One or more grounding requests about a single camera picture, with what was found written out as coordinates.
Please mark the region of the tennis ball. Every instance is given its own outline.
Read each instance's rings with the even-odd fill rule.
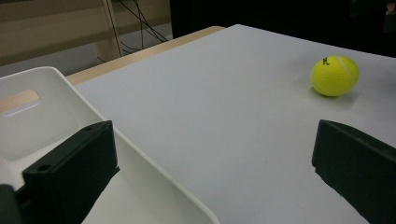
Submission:
[[[328,56],[312,68],[311,84],[325,96],[344,95],[353,89],[359,79],[359,67],[347,56]]]

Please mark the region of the white plastic bin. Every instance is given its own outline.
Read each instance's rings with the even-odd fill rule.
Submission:
[[[31,100],[9,106],[26,97]],[[27,166],[79,129],[103,120],[53,67],[0,78],[0,183],[20,188]],[[120,171],[83,223],[219,224],[204,204],[114,130]]]

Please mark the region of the table surface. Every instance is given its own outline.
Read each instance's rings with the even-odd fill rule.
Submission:
[[[367,223],[315,173],[313,147],[321,119],[396,146],[395,59],[243,25],[212,31],[70,79],[221,223]],[[329,55],[360,68],[344,96],[311,87],[312,66]]]

